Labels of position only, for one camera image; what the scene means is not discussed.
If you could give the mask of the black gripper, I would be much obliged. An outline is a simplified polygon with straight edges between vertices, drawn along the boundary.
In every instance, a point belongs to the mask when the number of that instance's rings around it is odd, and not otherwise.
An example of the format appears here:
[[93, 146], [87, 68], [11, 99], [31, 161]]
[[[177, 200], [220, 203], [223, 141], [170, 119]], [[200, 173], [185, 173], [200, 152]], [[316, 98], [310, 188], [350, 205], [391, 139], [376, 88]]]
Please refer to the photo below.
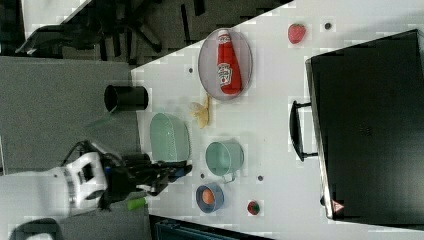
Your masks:
[[[106, 153], [101, 160], [107, 187], [99, 200], [101, 210], [109, 210], [110, 205], [125, 200], [132, 192], [144, 191], [150, 196], [159, 195], [170, 183], [192, 171], [186, 161], [152, 163], [147, 154], [132, 154], [118, 157]], [[160, 169], [171, 176], [160, 176]]]

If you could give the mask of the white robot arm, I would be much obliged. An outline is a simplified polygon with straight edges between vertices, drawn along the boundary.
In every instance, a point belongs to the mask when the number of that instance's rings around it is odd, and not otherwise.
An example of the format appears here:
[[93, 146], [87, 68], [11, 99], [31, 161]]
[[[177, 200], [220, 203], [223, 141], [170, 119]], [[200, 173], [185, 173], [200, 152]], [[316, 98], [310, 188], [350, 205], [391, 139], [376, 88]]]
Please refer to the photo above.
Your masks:
[[1, 240], [29, 240], [40, 234], [63, 240], [60, 225], [65, 219], [108, 210], [137, 191], [157, 196], [191, 170], [184, 161], [153, 163], [146, 154], [121, 158], [89, 152], [47, 171], [5, 175], [1, 178]]

